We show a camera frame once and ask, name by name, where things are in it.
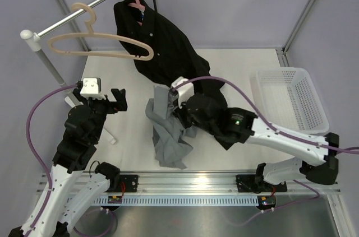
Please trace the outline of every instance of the metal frame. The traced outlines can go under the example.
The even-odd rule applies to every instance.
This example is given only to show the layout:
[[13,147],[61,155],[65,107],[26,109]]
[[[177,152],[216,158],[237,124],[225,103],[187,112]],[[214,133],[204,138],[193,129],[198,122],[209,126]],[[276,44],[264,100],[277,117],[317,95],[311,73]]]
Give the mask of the metal frame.
[[299,29],[301,28],[301,26],[303,25],[304,21],[306,20],[308,14],[310,13],[311,9],[313,8],[313,5],[315,4],[317,0],[308,0],[308,2],[306,3],[301,15],[299,16],[299,19],[297,20],[297,23],[295,24],[288,40],[286,41],[284,47],[283,47],[283,52],[285,54],[288,53],[289,48],[291,47],[296,35],[299,32]]

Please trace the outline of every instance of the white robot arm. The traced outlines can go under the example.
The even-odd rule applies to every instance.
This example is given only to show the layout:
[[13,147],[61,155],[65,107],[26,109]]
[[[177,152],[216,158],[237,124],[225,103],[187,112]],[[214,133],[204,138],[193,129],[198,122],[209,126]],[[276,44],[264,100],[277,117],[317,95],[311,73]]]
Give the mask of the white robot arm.
[[[179,78],[172,83],[172,87],[186,81],[185,78]],[[234,143],[246,142],[268,146],[294,156],[286,161],[258,165],[255,178],[250,181],[252,183],[244,184],[250,192],[268,191],[268,188],[282,182],[302,178],[318,184],[334,184],[338,175],[336,152],[321,146],[339,147],[337,134],[314,136],[272,124],[277,129],[274,131],[253,112],[240,108],[221,109],[214,99],[194,94],[192,83],[177,88],[171,96],[171,100],[178,106],[174,114],[184,127],[195,125],[202,128],[214,135],[226,150]],[[293,136],[296,140],[279,132]],[[316,142],[317,146],[300,140]]]
[[64,207],[73,185],[96,151],[106,116],[127,110],[125,90],[111,90],[116,101],[110,102],[101,94],[100,79],[85,78],[78,86],[73,93],[83,105],[72,108],[65,122],[63,140],[50,171],[52,189],[48,183],[28,220],[13,229],[9,237],[68,237],[96,197],[106,191],[121,191],[120,170],[103,162]]

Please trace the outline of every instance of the white plastic basket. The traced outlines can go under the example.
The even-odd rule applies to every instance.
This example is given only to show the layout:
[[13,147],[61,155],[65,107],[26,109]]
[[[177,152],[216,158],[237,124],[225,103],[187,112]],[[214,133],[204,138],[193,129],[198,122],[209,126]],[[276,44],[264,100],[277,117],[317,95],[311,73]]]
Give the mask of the white plastic basket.
[[284,67],[257,71],[256,106],[274,124],[302,133],[325,133],[329,122],[308,72]]

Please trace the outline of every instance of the purple cable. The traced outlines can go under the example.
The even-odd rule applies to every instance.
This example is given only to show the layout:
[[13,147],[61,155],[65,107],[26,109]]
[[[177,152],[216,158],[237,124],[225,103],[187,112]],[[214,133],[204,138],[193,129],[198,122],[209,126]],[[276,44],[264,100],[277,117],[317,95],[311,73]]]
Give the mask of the purple cable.
[[[277,129],[262,115],[262,113],[259,111],[259,109],[254,105],[254,103],[251,101],[251,99],[248,98],[248,96],[239,88],[237,87],[235,84],[231,83],[230,81],[224,79],[224,78],[221,78],[221,77],[216,77],[216,76],[200,76],[200,77],[196,77],[196,78],[193,78],[193,79],[190,79],[186,82],[183,82],[181,84],[179,84],[178,86],[174,87],[172,90],[175,91],[177,90],[178,88],[188,84],[188,83],[192,83],[192,82],[195,82],[195,81],[198,81],[198,80],[217,80],[217,81],[222,81],[224,83],[227,83],[229,84],[231,87],[233,87],[236,91],[238,91],[245,99],[246,101],[251,105],[251,107],[254,109],[254,111],[256,111],[257,115],[263,120],[263,122],[270,128],[272,129],[273,131],[277,131]],[[296,140],[296,141],[299,141],[299,142],[302,142],[302,143],[306,143],[308,145],[312,145],[312,146],[317,146],[318,143],[316,142],[312,142],[312,141],[309,141],[309,140],[305,140],[305,139],[301,139],[299,137],[296,137],[296,136],[293,136],[291,134],[288,134],[288,133],[285,133],[285,132],[281,132],[279,131],[279,134],[287,137],[287,138],[290,138],[292,140]],[[328,145],[321,145],[320,147],[323,147],[323,148],[327,148],[327,149],[331,149],[331,150],[335,150],[337,151],[338,153],[348,153],[348,154],[355,154],[355,155],[359,155],[359,151],[353,151],[353,150],[356,150],[356,149],[359,149],[359,147],[350,147],[350,148],[346,148],[346,149],[341,149],[341,148],[337,148],[337,147],[333,147],[333,146],[328,146]]]
[[[86,215],[89,215],[89,214],[91,214],[91,213],[93,213],[95,211],[98,211],[98,209],[94,209],[94,210],[88,212]],[[109,213],[111,214],[111,223],[108,226],[108,228],[103,233],[101,233],[100,235],[97,235],[97,236],[86,235],[86,234],[83,234],[83,233],[79,232],[78,229],[75,228],[75,227],[73,228],[73,231],[76,232],[77,234],[79,234],[82,237],[103,237],[103,236],[105,236],[106,234],[108,234],[110,232],[110,230],[112,229],[112,227],[114,225],[115,219],[116,219],[116,216],[112,211],[110,211]]]
[[[296,201],[288,202],[288,203],[286,203],[286,204],[284,204],[284,205],[281,205],[281,206],[278,206],[278,207],[274,208],[274,211],[283,209],[283,208],[288,207],[288,206],[291,206],[291,205],[295,205],[295,204],[300,203],[300,202],[307,202],[307,201],[311,201],[311,200],[313,200],[313,199],[318,199],[318,198],[320,197],[319,192],[316,191],[314,188],[311,188],[311,187],[309,187],[308,185],[306,185],[306,184],[304,184],[304,183],[302,183],[302,182],[299,182],[299,181],[297,181],[297,180],[293,180],[293,181],[296,182],[296,183],[299,184],[299,185],[302,185],[303,187],[305,187],[305,188],[307,188],[307,189],[310,189],[310,190],[313,191],[316,195],[315,195],[314,197],[311,197],[311,198],[298,199],[298,200],[296,200]],[[256,214],[254,214],[253,216],[251,216],[247,221],[245,221],[245,222],[243,222],[243,223],[240,223],[240,224],[237,224],[237,223],[234,223],[234,222],[232,222],[232,221],[229,221],[229,219],[226,218],[226,216],[225,216],[225,214],[223,213],[223,211],[222,211],[221,209],[219,209],[219,210],[220,210],[220,212],[221,212],[223,218],[226,220],[226,222],[227,222],[228,224],[230,224],[231,226],[234,226],[234,227],[243,227],[243,226],[247,225],[249,222],[251,222],[253,219],[255,219],[256,217],[258,217],[259,215],[262,215],[262,214],[264,214],[264,213],[270,213],[270,212],[272,212],[271,209],[268,209],[268,210],[265,210],[263,213],[262,213],[262,212],[256,213]]]
[[[26,139],[27,139],[27,143],[29,144],[29,147],[32,151],[32,153],[34,154],[34,156],[36,157],[36,159],[38,160],[38,162],[41,164],[42,168],[44,169],[45,173],[46,173],[46,177],[47,180],[49,182],[49,189],[52,189],[52,179],[51,179],[51,174],[49,169],[46,167],[46,164],[44,163],[44,161],[41,159],[41,157],[39,156],[39,154],[37,153],[33,142],[31,141],[31,136],[30,136],[30,123],[31,123],[31,119],[34,115],[35,110],[37,109],[37,107],[39,107],[39,105],[46,100],[47,98],[51,97],[52,95],[59,93],[63,90],[69,90],[69,89],[73,89],[77,87],[77,85],[71,85],[71,86],[66,86],[66,87],[61,87],[57,90],[54,90],[53,92],[50,92],[48,95],[42,97],[35,105],[34,107],[31,109],[29,116],[27,117],[27,121],[26,121]],[[36,215],[34,222],[30,225],[31,228],[34,228],[36,223],[39,221],[40,216],[42,215],[42,213],[45,210],[45,207],[50,199],[50,194],[51,194],[51,190],[47,191],[46,197],[45,197],[45,201],[43,203],[43,205],[41,206],[41,209],[39,211],[39,213]],[[24,237],[28,237],[31,233],[31,230],[29,230]]]

